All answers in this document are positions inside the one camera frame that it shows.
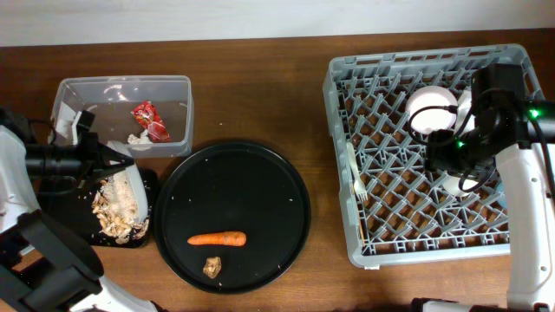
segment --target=wooden table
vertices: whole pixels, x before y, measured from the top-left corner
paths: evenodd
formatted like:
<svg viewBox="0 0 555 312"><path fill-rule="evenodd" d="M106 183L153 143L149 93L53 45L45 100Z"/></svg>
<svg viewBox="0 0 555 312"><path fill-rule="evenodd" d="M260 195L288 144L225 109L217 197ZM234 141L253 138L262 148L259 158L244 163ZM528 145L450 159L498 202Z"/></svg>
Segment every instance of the wooden table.
<svg viewBox="0 0 555 312"><path fill-rule="evenodd" d="M506 306L510 257L373 271L349 262L322 84L336 56L513 42L528 50L545 96L555 99L555 56L549 53L555 29L0 49L0 99L29 118L47 119L64 78L187 75L195 151L224 139L255 140L298 169L312 204L308 243L286 274L260 290L239 296L197 290L167 267L152 239L138 250L95 248L107 276L170 311L373 309L415 297ZM165 178L181 160L138 163Z"/></svg>

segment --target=food scrap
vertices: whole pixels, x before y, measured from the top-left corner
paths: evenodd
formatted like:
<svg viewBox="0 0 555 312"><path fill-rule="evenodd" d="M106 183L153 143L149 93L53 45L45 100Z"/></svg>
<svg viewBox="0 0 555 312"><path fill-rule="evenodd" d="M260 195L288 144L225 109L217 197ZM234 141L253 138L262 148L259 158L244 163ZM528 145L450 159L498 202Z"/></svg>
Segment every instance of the food scrap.
<svg viewBox="0 0 555 312"><path fill-rule="evenodd" d="M150 140L154 143L171 142L170 135L166 130L166 125L156 111L156 107L151 101L144 101L136 107L131 114L140 125L148 130Z"/></svg>
<svg viewBox="0 0 555 312"><path fill-rule="evenodd" d="M191 245L216 244L224 246L243 246L246 243L246 235L241 231L225 231L196 235L187 240Z"/></svg>
<svg viewBox="0 0 555 312"><path fill-rule="evenodd" d="M140 133L139 137L136 137L133 134L129 134L129 137L127 138L127 143L131 145L153 144L153 142L148 138L148 129L145 129L145 131Z"/></svg>
<svg viewBox="0 0 555 312"><path fill-rule="evenodd" d="M115 242L125 244L134 230L133 239L140 239L148 229L148 220L134 221L138 210L133 190L124 172L101 181L101 189L93 200L93 213L99 219L104 234L115 237Z"/></svg>
<svg viewBox="0 0 555 312"><path fill-rule="evenodd" d="M206 274L211 279L214 279L220 270L222 270L221 259L219 257L209 257L206 259L206 265L202 269L202 273Z"/></svg>

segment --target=red wrapper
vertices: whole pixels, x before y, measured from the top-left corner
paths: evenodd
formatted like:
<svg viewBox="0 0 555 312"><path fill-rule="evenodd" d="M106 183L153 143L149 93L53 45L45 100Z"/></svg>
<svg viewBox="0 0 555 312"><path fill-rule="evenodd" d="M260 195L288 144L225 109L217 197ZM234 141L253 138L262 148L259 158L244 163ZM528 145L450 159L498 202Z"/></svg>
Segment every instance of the red wrapper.
<svg viewBox="0 0 555 312"><path fill-rule="evenodd" d="M166 130L164 121L156 112L156 107L150 101L144 101L133 112L135 119L148 130L150 140L155 143L171 142L170 134Z"/></svg>

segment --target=black plate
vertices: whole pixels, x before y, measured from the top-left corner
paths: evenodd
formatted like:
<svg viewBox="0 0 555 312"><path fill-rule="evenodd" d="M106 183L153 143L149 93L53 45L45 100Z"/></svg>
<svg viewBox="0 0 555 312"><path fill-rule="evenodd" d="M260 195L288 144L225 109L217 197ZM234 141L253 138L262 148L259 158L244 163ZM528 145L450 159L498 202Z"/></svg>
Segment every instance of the black plate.
<svg viewBox="0 0 555 312"><path fill-rule="evenodd" d="M150 207L155 203L156 196L158 195L158 177L156 172L145 168L139 168L139 174L147 194L148 214L146 220L148 220L152 216L152 209ZM56 187L63 190L67 189L64 185L59 185L56 182L45 179L41 182L39 192L55 192ZM38 195L36 198L44 212L91 245L121 248L138 248L143 246L148 239L150 229L147 230L145 236L138 239L134 239L136 230L133 229L129 235L129 242L125 244L118 244L115 242L115 237L109 237L101 232L101 224L96 215L92 213L93 199L95 199L95 194L100 188L101 184L98 183L93 185L90 190L76 190L63 196Z"/></svg>
<svg viewBox="0 0 555 312"><path fill-rule="evenodd" d="M280 277L304 247L310 201L297 170L267 147L210 146L185 160L163 186L153 214L158 249L172 270L204 291L237 294ZM192 246L193 235L242 231L243 247ZM213 280L202 273L220 257Z"/></svg>

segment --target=food waste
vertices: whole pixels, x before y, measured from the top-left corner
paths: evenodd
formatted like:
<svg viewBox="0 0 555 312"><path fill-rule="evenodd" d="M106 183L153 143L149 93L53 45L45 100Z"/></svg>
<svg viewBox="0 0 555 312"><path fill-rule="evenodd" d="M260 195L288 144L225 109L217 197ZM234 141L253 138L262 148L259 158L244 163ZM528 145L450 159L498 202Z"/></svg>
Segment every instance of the food waste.
<svg viewBox="0 0 555 312"><path fill-rule="evenodd" d="M118 172L101 181L101 188L93 200L93 213L99 219L101 232L115 237L117 244L141 239L148 229L148 220L135 222L138 205L125 172Z"/></svg>
<svg viewBox="0 0 555 312"><path fill-rule="evenodd" d="M209 257L206 259L206 265L202 269L202 272L211 279L214 279L220 270L222 270L221 259L219 257Z"/></svg>

